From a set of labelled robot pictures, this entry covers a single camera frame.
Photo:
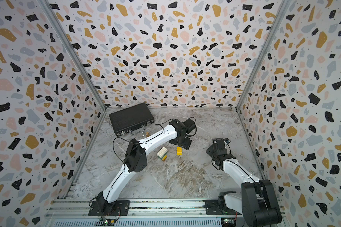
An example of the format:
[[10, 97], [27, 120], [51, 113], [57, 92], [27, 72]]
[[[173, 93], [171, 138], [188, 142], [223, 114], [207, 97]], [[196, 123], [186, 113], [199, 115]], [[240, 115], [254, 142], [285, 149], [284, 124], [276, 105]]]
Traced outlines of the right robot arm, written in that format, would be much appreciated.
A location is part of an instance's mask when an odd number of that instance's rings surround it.
[[234, 211], [243, 216], [249, 227], [265, 227], [279, 224], [282, 215], [275, 190], [270, 180], [260, 179], [247, 171], [234, 155], [227, 151], [230, 141], [216, 138], [206, 150], [217, 170], [229, 175], [241, 192], [220, 193], [217, 199], [221, 213]]

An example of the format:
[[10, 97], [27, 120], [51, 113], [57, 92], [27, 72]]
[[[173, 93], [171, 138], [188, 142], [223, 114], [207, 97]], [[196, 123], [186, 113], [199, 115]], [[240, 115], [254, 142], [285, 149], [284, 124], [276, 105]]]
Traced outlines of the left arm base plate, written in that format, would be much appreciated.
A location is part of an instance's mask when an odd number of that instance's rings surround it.
[[90, 217], [100, 216], [127, 216], [130, 207], [129, 200], [117, 200], [105, 205], [99, 205], [97, 201], [91, 203], [88, 213]]

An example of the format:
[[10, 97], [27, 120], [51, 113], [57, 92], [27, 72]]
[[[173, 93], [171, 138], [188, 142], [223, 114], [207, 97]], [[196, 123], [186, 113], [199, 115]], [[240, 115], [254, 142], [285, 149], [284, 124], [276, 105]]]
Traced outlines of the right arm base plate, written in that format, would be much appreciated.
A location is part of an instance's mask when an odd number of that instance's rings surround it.
[[218, 199], [205, 200], [203, 208], [206, 209], [207, 215], [239, 215], [238, 212], [227, 208], [226, 205]]

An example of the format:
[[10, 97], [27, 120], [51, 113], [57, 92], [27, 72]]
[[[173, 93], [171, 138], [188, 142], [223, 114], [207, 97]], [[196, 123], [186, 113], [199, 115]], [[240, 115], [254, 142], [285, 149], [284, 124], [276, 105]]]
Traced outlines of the white lego brick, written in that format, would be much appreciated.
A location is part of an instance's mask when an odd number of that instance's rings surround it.
[[159, 156], [165, 155], [165, 154], [167, 154], [167, 152], [168, 152], [168, 149], [165, 148], [165, 147], [162, 147], [162, 148], [158, 151], [157, 157], [159, 158]]

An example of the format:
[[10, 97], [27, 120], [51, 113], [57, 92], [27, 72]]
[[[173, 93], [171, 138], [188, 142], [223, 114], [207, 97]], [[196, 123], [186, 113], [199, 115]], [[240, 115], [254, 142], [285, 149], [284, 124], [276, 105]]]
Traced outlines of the yellow wedge lego piece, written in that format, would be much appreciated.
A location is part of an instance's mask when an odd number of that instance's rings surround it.
[[182, 155], [182, 148], [177, 147], [177, 156], [181, 156], [181, 155]]

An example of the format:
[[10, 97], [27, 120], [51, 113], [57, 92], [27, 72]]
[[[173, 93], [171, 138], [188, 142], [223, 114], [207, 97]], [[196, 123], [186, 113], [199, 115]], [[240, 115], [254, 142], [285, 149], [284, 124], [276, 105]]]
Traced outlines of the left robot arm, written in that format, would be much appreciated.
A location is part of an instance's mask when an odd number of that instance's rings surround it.
[[197, 131], [194, 117], [183, 122], [172, 119], [167, 126], [150, 137], [128, 141], [129, 144], [125, 158], [122, 160], [122, 167], [110, 185], [93, 199], [91, 208], [94, 209], [97, 206], [103, 211], [107, 207], [114, 206], [120, 193], [132, 177], [146, 168], [147, 156], [159, 146], [168, 142], [188, 150], [192, 143], [190, 138], [195, 135], [191, 134], [192, 131]]

